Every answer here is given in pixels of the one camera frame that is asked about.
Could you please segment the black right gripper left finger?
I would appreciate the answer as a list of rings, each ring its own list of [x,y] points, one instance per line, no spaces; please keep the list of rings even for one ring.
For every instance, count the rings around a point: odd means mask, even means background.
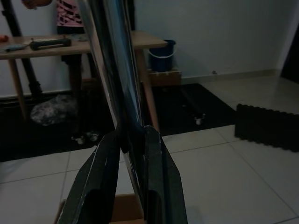
[[[120,149],[115,131],[102,138],[78,171],[58,223],[107,224],[111,221]]]

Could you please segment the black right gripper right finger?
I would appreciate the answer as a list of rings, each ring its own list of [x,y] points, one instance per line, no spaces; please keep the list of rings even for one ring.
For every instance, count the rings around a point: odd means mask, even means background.
[[[186,224],[184,193],[179,170],[160,133],[145,128],[144,220],[148,224]]]

